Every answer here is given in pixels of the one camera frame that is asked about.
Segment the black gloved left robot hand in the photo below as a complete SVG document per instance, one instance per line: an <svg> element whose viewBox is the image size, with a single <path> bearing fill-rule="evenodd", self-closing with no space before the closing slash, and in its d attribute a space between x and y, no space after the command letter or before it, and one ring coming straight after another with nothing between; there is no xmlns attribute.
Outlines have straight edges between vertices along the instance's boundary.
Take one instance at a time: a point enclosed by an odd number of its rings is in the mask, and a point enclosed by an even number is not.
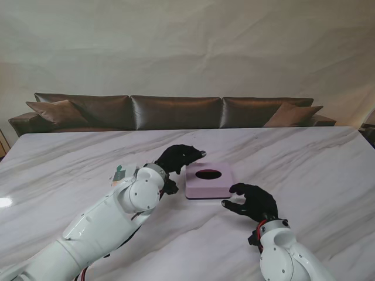
<svg viewBox="0 0 375 281"><path fill-rule="evenodd" d="M205 151L197 150L193 146L172 145L161 154L155 164L160 166L166 173L175 172L180 174L183 166L188 166L205 156Z"/></svg>

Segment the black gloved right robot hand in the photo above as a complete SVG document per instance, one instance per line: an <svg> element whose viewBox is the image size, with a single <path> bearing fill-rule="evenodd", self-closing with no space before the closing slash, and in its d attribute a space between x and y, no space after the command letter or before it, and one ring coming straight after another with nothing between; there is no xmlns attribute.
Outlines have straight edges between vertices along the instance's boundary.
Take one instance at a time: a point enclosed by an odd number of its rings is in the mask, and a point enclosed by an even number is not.
<svg viewBox="0 0 375 281"><path fill-rule="evenodd" d="M230 187L229 192L238 196L244 196L243 204L223 200L221 205L238 214L251 218L256 222L266 219L278 218L277 203L273 196L259 186L237 183Z"/></svg>

